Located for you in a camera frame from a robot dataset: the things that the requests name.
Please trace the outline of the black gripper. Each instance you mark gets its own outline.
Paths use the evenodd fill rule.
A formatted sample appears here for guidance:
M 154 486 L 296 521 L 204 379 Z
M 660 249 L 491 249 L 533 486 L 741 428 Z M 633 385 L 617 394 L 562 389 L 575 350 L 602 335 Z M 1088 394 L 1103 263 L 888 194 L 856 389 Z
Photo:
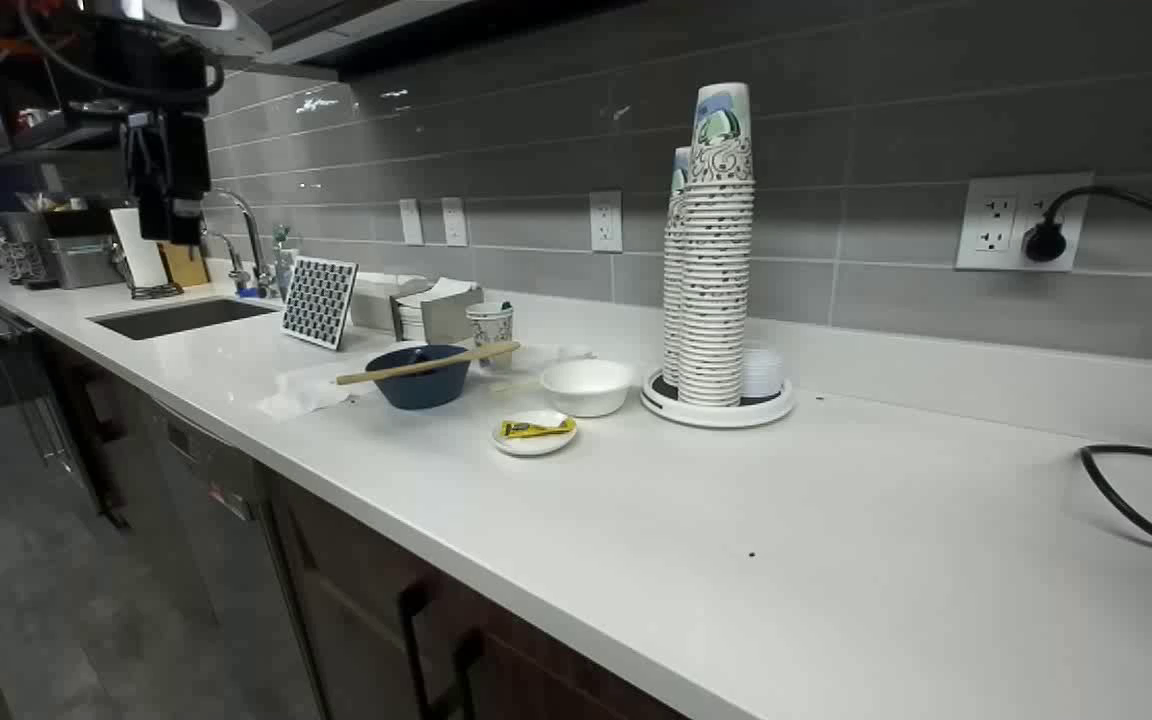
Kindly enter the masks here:
M 195 243 L 204 223 L 209 145 L 204 118 L 187 113 L 134 113 L 119 128 L 142 235 Z

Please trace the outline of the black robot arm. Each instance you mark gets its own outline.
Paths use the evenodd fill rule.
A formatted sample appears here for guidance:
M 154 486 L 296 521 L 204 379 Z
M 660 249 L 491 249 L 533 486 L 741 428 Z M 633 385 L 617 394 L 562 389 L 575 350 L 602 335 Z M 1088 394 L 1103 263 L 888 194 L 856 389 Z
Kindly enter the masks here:
M 204 117 L 220 59 L 125 0 L 0 0 L 0 159 L 118 145 L 142 232 L 204 240 Z

